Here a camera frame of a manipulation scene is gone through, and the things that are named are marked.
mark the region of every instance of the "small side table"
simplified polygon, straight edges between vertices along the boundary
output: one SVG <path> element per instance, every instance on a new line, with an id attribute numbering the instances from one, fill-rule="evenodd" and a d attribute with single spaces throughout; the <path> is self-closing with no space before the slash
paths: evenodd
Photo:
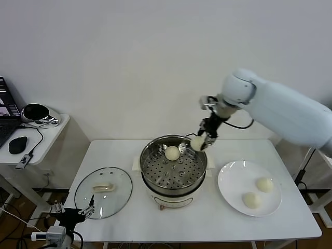
<path id="1" fill-rule="evenodd" d="M 44 139 L 34 150 L 34 156 L 27 167 L 29 165 L 37 165 L 45 158 L 45 155 L 50 150 L 53 143 L 56 141 L 70 119 L 69 115 L 67 114 L 61 114 L 61 117 L 62 121 L 58 126 L 49 129 L 39 129 L 39 131 L 43 134 Z M 8 152 L 9 142 L 21 136 L 27 136 L 29 138 L 29 142 L 25 151 L 16 155 L 10 154 Z M 27 151 L 30 151 L 33 146 L 38 143 L 39 140 L 40 134 L 36 132 L 35 129 L 18 129 L 0 149 L 0 174 L 9 184 L 11 184 L 14 188 L 25 195 L 30 201 L 37 205 L 34 213 L 31 216 L 31 220 L 28 222 L 29 225 L 35 225 L 38 221 L 36 218 L 39 218 L 42 213 L 50 212 L 51 205 L 46 201 L 50 198 L 51 193 L 45 193 L 43 197 L 41 197 L 32 189 L 31 184 L 27 182 L 21 170 L 15 169 L 15 165 L 21 160 L 22 156 L 26 154 Z"/>

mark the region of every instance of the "black computer mouse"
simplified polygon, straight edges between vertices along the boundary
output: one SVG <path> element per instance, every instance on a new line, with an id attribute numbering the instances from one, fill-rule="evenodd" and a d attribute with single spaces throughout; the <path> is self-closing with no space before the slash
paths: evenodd
<path id="1" fill-rule="evenodd" d="M 22 136 L 16 139 L 13 139 L 9 142 L 9 153 L 11 154 L 18 154 L 25 150 L 27 143 L 27 137 Z"/>

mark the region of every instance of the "pot lid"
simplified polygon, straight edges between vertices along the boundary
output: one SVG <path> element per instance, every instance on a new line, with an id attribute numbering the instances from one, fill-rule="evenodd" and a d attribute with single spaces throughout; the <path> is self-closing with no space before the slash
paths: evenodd
<path id="1" fill-rule="evenodd" d="M 127 204 L 131 191 L 132 182 L 127 172 L 115 167 L 98 169 L 79 184 L 75 192 L 75 206 L 85 209 L 94 195 L 94 213 L 89 218 L 108 218 Z"/>

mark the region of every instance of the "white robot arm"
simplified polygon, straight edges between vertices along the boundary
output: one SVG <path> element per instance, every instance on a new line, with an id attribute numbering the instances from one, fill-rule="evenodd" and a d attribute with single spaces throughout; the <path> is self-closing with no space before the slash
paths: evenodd
<path id="1" fill-rule="evenodd" d="M 212 111 L 201 122 L 198 135 L 206 133 L 203 147 L 212 145 L 216 129 L 238 109 L 291 143 L 319 149 L 332 157 L 332 111 L 286 86 L 239 69 L 229 75 L 222 92 L 203 96 L 202 109 Z"/>

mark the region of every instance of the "white cable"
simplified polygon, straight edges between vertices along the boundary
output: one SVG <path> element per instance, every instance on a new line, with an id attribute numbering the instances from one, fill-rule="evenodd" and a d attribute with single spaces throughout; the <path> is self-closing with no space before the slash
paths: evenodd
<path id="1" fill-rule="evenodd" d="M 22 220 L 21 218 L 17 217 L 16 215 L 13 215 L 12 213 L 9 213 L 8 211 L 4 210 L 2 207 L 0 207 L 0 209 L 1 209 L 2 211 L 5 211 L 7 214 L 10 214 L 11 216 L 15 217 L 16 219 L 19 219 L 20 221 L 26 223 L 24 220 Z M 26 224 L 29 225 L 29 226 L 34 227 L 34 228 L 37 229 L 39 232 L 43 232 L 43 231 L 39 230 L 38 228 L 36 228 L 35 226 L 33 226 L 33 225 L 31 225 L 31 224 L 28 224 L 28 223 L 26 223 Z"/>

